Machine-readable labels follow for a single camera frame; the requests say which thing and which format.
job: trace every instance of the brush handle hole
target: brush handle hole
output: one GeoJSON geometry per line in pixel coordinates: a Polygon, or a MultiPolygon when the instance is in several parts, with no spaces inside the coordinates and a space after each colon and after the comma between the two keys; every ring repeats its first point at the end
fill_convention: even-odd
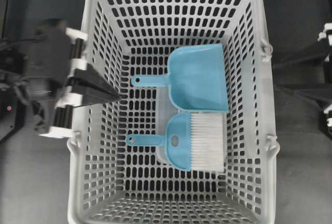
{"type": "Polygon", "coordinates": [[[172,136],[171,143],[174,147],[178,146],[178,136],[172,136]]]}

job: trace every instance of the dustpan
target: dustpan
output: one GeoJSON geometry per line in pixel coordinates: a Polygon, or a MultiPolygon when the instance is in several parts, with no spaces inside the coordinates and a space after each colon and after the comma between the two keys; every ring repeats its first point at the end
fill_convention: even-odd
{"type": "Polygon", "coordinates": [[[180,47],[168,60],[166,75],[135,75],[138,87],[169,87],[172,104],[183,111],[227,112],[221,44],[180,47]]]}

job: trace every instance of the brush bristles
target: brush bristles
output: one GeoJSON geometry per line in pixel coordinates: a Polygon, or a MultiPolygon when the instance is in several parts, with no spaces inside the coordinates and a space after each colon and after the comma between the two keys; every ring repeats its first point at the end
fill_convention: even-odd
{"type": "Polygon", "coordinates": [[[223,114],[191,114],[191,169],[224,171],[223,114]]]}

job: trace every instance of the blue dustpan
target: blue dustpan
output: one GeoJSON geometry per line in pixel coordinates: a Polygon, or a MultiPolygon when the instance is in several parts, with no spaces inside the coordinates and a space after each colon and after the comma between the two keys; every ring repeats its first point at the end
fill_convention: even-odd
{"type": "Polygon", "coordinates": [[[169,87],[169,97],[183,111],[227,112],[223,49],[221,44],[180,47],[168,60],[167,75],[136,75],[134,86],[169,87]]]}
{"type": "Polygon", "coordinates": [[[164,146],[166,157],[175,168],[190,171],[190,123],[190,113],[177,114],[168,122],[165,135],[130,134],[126,143],[130,146],[164,146]]]}

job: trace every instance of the dark floor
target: dark floor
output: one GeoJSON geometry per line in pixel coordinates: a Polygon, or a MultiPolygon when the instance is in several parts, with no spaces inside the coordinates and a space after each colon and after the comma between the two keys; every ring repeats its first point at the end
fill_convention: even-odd
{"type": "MultiPolygon", "coordinates": [[[[273,59],[316,41],[331,20],[329,0],[264,0],[273,59]]],[[[79,28],[84,0],[9,0],[6,36],[29,35],[45,18],[66,18],[79,28]]],[[[323,81],[320,66],[273,72],[274,83],[323,81]]],[[[332,140],[317,128],[308,103],[275,92],[276,224],[332,222],[332,140]]],[[[0,145],[0,223],[67,223],[69,151],[65,140],[36,136],[27,125],[0,145]]]]}

